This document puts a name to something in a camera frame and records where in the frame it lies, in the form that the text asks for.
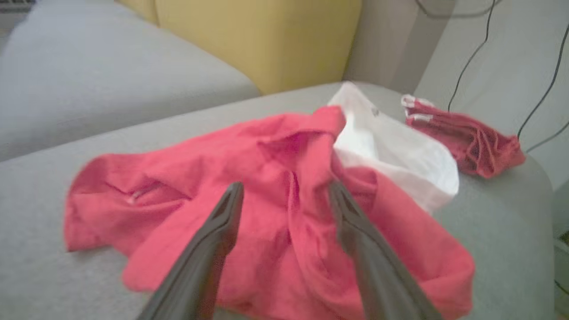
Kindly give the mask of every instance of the wire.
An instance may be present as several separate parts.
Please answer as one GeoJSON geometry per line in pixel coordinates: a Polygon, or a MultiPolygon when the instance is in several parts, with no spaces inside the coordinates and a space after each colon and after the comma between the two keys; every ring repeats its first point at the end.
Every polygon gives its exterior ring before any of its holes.
{"type": "Polygon", "coordinates": [[[466,62],[466,65],[464,65],[463,70],[460,72],[459,79],[456,81],[455,91],[452,93],[452,97],[449,100],[448,106],[447,106],[447,111],[449,111],[449,112],[451,111],[452,100],[455,99],[456,92],[459,89],[460,80],[462,79],[462,76],[464,75],[464,71],[466,71],[466,69],[468,68],[468,65],[470,64],[472,59],[474,59],[476,54],[478,54],[480,49],[482,49],[482,47],[486,44],[486,42],[488,42],[488,35],[490,34],[490,18],[492,17],[492,12],[494,11],[494,7],[496,6],[496,4],[497,4],[496,0],[492,0],[492,6],[490,7],[490,12],[488,13],[488,20],[486,21],[486,37],[484,38],[484,41],[482,43],[480,43],[480,45],[478,46],[478,48],[476,48],[476,50],[474,50],[474,53],[470,56],[470,58],[466,62]]]}
{"type": "Polygon", "coordinates": [[[469,18],[478,18],[481,17],[489,12],[491,12],[495,6],[497,6],[503,0],[496,0],[496,3],[492,2],[492,5],[482,11],[474,12],[474,13],[455,13],[455,14],[438,14],[432,13],[425,8],[423,3],[420,0],[415,0],[415,3],[419,7],[422,13],[424,13],[427,17],[431,19],[469,19],[469,18]]]}
{"type": "Polygon", "coordinates": [[[557,280],[554,281],[557,288],[559,288],[561,291],[565,292],[565,294],[569,296],[569,291],[567,291],[567,289],[565,289],[559,282],[557,282],[557,280]]]}
{"type": "MultiPolygon", "coordinates": [[[[533,116],[533,114],[535,113],[535,111],[537,110],[537,108],[539,108],[539,106],[541,105],[541,103],[545,100],[545,98],[547,97],[547,95],[549,94],[549,92],[551,91],[551,88],[553,87],[553,84],[555,83],[556,79],[557,79],[557,73],[559,72],[559,66],[561,65],[561,59],[563,58],[563,47],[565,47],[565,40],[567,40],[567,34],[569,34],[569,24],[567,25],[567,29],[565,30],[565,35],[563,36],[563,40],[561,41],[561,48],[559,49],[559,57],[557,58],[557,66],[555,67],[555,72],[553,73],[553,79],[551,80],[551,83],[549,84],[549,87],[547,88],[547,91],[545,92],[545,94],[543,95],[543,97],[541,97],[541,100],[537,103],[537,105],[535,106],[535,108],[533,108],[533,110],[530,112],[529,116],[526,118],[526,120],[523,122],[522,126],[519,127],[519,131],[518,131],[518,139],[522,134],[522,130],[523,127],[527,124],[527,122],[529,121],[529,119],[533,116]]],[[[530,152],[532,150],[534,150],[535,148],[543,145],[544,143],[548,142],[549,140],[557,137],[558,135],[561,134],[561,132],[563,132],[567,127],[569,126],[569,122],[565,124],[565,126],[563,126],[561,128],[561,130],[557,131],[556,133],[554,133],[552,136],[549,136],[548,138],[546,138],[545,140],[543,140],[542,142],[534,145],[533,147],[529,148],[526,152],[530,152]]]]}

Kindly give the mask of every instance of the yellow cushion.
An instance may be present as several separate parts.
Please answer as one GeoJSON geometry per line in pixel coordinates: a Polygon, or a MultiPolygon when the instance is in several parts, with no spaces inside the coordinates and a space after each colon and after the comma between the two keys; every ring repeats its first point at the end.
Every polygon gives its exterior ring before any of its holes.
{"type": "Polygon", "coordinates": [[[119,2],[134,10],[147,21],[158,24],[154,0],[119,0],[119,2]]]}
{"type": "Polygon", "coordinates": [[[340,81],[360,8],[361,0],[156,0],[160,27],[237,68],[263,94],[340,81]]]}

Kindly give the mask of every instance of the white wall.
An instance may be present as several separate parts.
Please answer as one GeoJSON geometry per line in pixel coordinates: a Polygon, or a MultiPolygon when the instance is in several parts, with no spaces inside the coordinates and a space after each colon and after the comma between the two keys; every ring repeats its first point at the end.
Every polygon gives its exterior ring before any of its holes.
{"type": "MultiPolygon", "coordinates": [[[[454,1],[422,0],[443,14],[454,1]]],[[[424,17],[413,0],[362,0],[352,54],[344,79],[413,92],[447,21],[424,17]]]]}
{"type": "MultiPolygon", "coordinates": [[[[491,5],[457,1],[455,13],[491,5]]],[[[466,112],[505,134],[516,134],[545,93],[569,23],[568,0],[504,0],[492,15],[490,38],[466,71],[453,111],[466,112]]],[[[451,20],[415,91],[446,108],[457,77],[484,40],[486,17],[451,20]]],[[[523,130],[525,150],[569,121],[569,43],[555,86],[523,130]]],[[[553,188],[569,179],[569,129],[531,152],[553,188]]]]}

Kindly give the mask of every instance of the sofa cushion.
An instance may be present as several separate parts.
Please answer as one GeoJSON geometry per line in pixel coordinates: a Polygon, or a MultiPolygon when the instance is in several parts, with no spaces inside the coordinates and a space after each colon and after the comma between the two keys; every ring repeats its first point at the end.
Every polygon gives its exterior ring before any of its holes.
{"type": "MultiPolygon", "coordinates": [[[[359,84],[402,121],[401,95],[359,84]]],[[[241,101],[101,134],[0,163],[0,318],[134,319],[148,296],[121,283],[126,259],[112,249],[64,252],[67,188],[102,153],[139,153],[284,112],[312,112],[340,84],[241,101]]],[[[460,176],[456,198],[434,217],[476,263],[466,319],[553,319],[551,184],[529,157],[497,178],[460,176]]]]}
{"type": "Polygon", "coordinates": [[[43,0],[0,57],[0,161],[258,96],[223,61],[112,0],[43,0]]]}

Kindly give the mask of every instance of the pink garment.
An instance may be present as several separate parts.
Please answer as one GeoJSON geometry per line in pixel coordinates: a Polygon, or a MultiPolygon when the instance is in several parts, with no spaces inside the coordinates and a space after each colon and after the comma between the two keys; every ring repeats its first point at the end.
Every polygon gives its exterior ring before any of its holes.
{"type": "Polygon", "coordinates": [[[345,169],[332,151],[337,107],[231,126],[146,154],[91,161],[69,191],[70,251],[111,245],[125,285],[155,290],[227,186],[245,199],[217,303],[265,319],[364,319],[352,262],[336,241],[328,184],[341,180],[446,319],[472,307],[474,263],[382,174],[345,169]]]}
{"type": "Polygon", "coordinates": [[[444,144],[460,171],[492,178],[526,161],[516,136],[506,137],[466,114],[437,109],[424,99],[403,96],[407,124],[444,144]]]}

